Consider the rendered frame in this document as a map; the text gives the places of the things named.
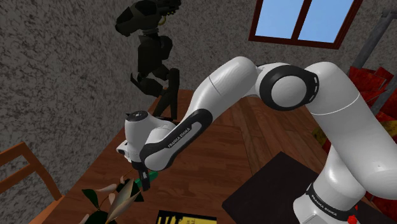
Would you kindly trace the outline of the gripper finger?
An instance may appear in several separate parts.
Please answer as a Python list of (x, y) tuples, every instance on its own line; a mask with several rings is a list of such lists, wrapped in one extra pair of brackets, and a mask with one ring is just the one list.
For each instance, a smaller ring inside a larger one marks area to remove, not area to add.
[(139, 173), (139, 181), (143, 191), (147, 191), (150, 189), (150, 175), (147, 169), (138, 171)]

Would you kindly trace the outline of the green cylinder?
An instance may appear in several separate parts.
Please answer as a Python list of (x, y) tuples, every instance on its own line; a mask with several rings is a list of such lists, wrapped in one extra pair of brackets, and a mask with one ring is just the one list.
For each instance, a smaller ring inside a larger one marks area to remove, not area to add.
[[(150, 171), (149, 175), (150, 175), (150, 182), (152, 182), (154, 179), (156, 179), (158, 177), (158, 173), (155, 172), (155, 171)], [(139, 181), (139, 178), (137, 178), (134, 182), (137, 184), (137, 186), (139, 188), (142, 188), (141, 184), (140, 184), (140, 181)]]

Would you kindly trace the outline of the plant with pale leaves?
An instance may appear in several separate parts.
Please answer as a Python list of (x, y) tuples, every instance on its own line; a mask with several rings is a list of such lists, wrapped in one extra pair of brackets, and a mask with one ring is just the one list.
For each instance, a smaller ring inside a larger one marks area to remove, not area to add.
[[(86, 214), (78, 224), (117, 224), (116, 219), (123, 214), (134, 202), (143, 202), (141, 193), (142, 182), (140, 179), (123, 180), (118, 184), (111, 184), (99, 190), (82, 189), (84, 196), (94, 205), (96, 211)], [(97, 193), (109, 193), (106, 200), (109, 201), (109, 211), (101, 209), (104, 200), (100, 203)]]

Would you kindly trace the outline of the yellow and black book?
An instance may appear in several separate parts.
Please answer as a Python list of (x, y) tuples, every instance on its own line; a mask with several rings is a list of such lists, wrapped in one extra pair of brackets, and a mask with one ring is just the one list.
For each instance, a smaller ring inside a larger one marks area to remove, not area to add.
[(159, 210), (156, 224), (217, 224), (217, 218)]

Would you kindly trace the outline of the wooden table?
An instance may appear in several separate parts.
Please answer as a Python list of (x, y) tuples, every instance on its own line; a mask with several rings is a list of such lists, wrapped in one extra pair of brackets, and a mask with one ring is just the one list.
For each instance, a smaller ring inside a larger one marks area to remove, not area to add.
[[(316, 122), (307, 108), (274, 111), (257, 97), (245, 97), (226, 110), (173, 165), (160, 172), (143, 202), (135, 202), (118, 217), (118, 224), (155, 224), (160, 210), (213, 216), (217, 224), (234, 224), (223, 201), (279, 152), (315, 172), (326, 152), (312, 135)], [(119, 132), (76, 184), (46, 209), (43, 224), (78, 224), (95, 207), (84, 189), (98, 190), (103, 209), (109, 208), (101, 190), (137, 173), (116, 147), (125, 139)]]

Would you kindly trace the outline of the wooden chair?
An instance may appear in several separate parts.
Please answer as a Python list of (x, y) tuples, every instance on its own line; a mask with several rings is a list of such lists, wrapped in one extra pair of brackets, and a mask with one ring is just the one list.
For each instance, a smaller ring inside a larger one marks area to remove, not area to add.
[(33, 220), (31, 220), (29, 224), (44, 224), (44, 221), (62, 201), (64, 196), (60, 193), (53, 178), (44, 168), (43, 164), (36, 158), (36, 156), (24, 142), (18, 143), (17, 145), (0, 152), (0, 166), (11, 162), (19, 156), (23, 156), (28, 164), (11, 176), (8, 176), (4, 180), (0, 181), (0, 193), (4, 193), (6, 190), (26, 178), (28, 175), (36, 172), (43, 180), (47, 189), (50, 191), (54, 201), (43, 211), (41, 211)]

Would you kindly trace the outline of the black robot figure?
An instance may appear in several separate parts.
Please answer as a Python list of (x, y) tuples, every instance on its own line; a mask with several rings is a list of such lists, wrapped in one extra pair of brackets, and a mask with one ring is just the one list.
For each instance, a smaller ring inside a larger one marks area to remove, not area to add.
[(171, 122), (178, 117), (179, 70), (163, 64), (173, 43), (168, 36), (158, 34), (158, 27), (180, 6), (181, 0), (138, 0), (120, 14), (115, 25), (125, 37), (138, 30), (143, 32), (139, 36), (138, 75), (130, 80), (144, 94), (160, 99), (153, 116)]

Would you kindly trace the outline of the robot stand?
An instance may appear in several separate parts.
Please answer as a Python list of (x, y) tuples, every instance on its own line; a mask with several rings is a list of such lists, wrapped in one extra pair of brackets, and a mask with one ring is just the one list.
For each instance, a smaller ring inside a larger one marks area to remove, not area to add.
[(366, 192), (397, 200), (397, 145), (332, 144), (317, 174), (280, 152), (223, 203), (237, 224), (397, 224), (361, 203)]

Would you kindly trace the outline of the red framed window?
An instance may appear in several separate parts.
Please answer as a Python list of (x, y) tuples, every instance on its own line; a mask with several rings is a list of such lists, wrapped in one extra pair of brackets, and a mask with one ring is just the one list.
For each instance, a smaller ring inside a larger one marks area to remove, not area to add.
[(249, 40), (337, 50), (363, 0), (257, 0)]

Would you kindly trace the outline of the grey metal frame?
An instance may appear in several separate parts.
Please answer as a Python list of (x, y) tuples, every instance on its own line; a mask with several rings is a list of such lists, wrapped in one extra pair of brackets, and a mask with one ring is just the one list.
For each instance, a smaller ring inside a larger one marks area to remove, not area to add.
[[(353, 67), (362, 68), (365, 65), (365, 62), (368, 60), (369, 56), (377, 46), (381, 37), (394, 19), (397, 19), (397, 9), (382, 11), (382, 15), (379, 18), (377, 24), (371, 31), (368, 39), (365, 41), (365, 44), (363, 45), (354, 62), (352, 63)], [(393, 78), (386, 86), (386, 91), (379, 95), (378, 99), (371, 107), (371, 111), (374, 115), (376, 115), (380, 111), (380, 109), (387, 102), (387, 100), (390, 98), (396, 88), (397, 72), (393, 74)]]

